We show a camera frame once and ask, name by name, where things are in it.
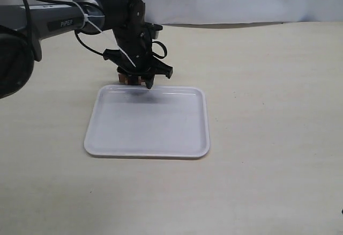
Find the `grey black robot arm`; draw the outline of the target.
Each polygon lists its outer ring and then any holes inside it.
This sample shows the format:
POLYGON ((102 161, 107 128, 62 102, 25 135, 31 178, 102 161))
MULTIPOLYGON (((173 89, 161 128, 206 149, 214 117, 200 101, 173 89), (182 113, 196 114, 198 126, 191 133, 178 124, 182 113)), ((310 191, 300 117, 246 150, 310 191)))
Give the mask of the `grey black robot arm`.
POLYGON ((22 89, 35 62, 41 61, 41 41, 67 32, 101 34, 111 30, 117 49, 101 57, 117 65, 129 83, 151 88, 156 75, 170 78, 173 68, 153 51, 161 25, 145 21, 143 0, 36 0, 29 5, 1 6, 1 97, 22 89))

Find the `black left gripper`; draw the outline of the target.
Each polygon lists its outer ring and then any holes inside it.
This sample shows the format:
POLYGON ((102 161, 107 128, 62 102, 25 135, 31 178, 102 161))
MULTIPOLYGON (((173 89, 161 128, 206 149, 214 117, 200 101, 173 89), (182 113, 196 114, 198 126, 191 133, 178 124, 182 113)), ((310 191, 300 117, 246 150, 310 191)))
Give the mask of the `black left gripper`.
POLYGON ((104 59, 113 61, 118 76, 143 77, 147 89, 154 84, 155 75, 170 78, 173 67, 153 52, 151 39, 145 27, 145 3, 142 0, 97 0, 105 14, 103 31, 112 30, 117 44, 130 56, 136 68, 117 50, 105 50, 104 59))

